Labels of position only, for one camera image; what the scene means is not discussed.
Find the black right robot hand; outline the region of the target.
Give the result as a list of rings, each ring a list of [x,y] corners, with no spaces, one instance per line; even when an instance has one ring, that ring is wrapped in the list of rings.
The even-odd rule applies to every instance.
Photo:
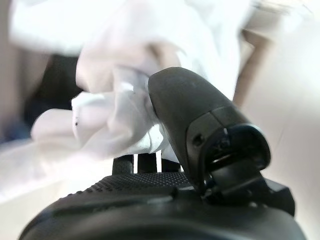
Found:
[[[22,240],[303,240],[288,187],[266,179],[266,138],[217,88],[170,67],[148,93],[183,170],[133,173],[118,154],[111,176],[60,198]]]

